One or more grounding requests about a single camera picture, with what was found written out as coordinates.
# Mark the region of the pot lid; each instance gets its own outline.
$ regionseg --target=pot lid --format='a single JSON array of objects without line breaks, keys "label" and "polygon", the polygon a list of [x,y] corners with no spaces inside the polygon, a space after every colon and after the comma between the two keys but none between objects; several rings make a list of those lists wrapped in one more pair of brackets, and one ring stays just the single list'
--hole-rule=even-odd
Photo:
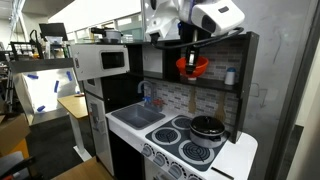
[{"label": "pot lid", "polygon": [[210,116],[195,117],[190,126],[194,131],[204,135],[219,135],[225,130],[221,121]]}]

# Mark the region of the chair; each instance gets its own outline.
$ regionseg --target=chair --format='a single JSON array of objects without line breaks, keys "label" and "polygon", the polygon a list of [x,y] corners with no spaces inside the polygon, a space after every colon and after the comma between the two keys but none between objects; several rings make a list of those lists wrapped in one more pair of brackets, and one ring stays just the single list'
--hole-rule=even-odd
[{"label": "chair", "polygon": [[35,162],[35,157],[24,159],[21,151],[1,157],[0,180],[44,179],[43,175],[35,170]]}]

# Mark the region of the blue object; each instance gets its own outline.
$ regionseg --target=blue object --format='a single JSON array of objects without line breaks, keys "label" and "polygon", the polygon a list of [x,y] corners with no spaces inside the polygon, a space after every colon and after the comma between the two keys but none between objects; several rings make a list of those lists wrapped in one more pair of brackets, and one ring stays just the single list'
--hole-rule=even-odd
[{"label": "blue object", "polygon": [[58,92],[58,87],[59,87],[59,81],[56,81],[56,84],[54,85],[54,92]]},{"label": "blue object", "polygon": [[144,102],[151,102],[151,97],[145,96],[142,98]]},{"label": "blue object", "polygon": [[28,74],[27,76],[31,79],[39,79],[39,76],[36,75]]},{"label": "blue object", "polygon": [[69,81],[72,81],[72,77],[71,77],[70,71],[67,71],[67,76],[68,76]]},{"label": "blue object", "polygon": [[227,72],[236,72],[236,68],[233,68],[233,67],[228,68],[228,69],[227,69]]},{"label": "blue object", "polygon": [[181,26],[182,26],[181,22],[179,22],[177,26],[178,26],[178,29],[181,29]]},{"label": "blue object", "polygon": [[38,107],[37,111],[41,112],[44,108],[46,108],[46,107],[45,106],[40,106],[40,107]]}]

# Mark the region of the burner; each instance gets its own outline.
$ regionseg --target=burner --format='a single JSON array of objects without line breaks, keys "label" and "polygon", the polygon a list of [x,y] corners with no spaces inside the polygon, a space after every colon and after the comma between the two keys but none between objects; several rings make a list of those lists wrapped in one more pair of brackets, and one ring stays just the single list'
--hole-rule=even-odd
[{"label": "burner", "polygon": [[196,165],[211,163],[215,156],[213,149],[200,147],[190,140],[180,144],[179,153],[184,160]]},{"label": "burner", "polygon": [[181,134],[174,128],[163,127],[152,132],[152,139],[161,145],[172,145],[181,139]]},{"label": "burner", "polygon": [[173,127],[180,130],[189,130],[191,124],[191,119],[187,117],[177,117],[172,120]]}]

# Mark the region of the black cooking pot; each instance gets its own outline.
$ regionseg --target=black cooking pot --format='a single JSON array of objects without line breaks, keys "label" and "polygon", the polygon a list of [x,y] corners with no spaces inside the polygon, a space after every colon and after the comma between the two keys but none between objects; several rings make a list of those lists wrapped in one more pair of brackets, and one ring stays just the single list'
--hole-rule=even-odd
[{"label": "black cooking pot", "polygon": [[190,124],[190,139],[205,148],[218,147],[226,140],[225,127],[221,121],[210,116],[195,117]]}]

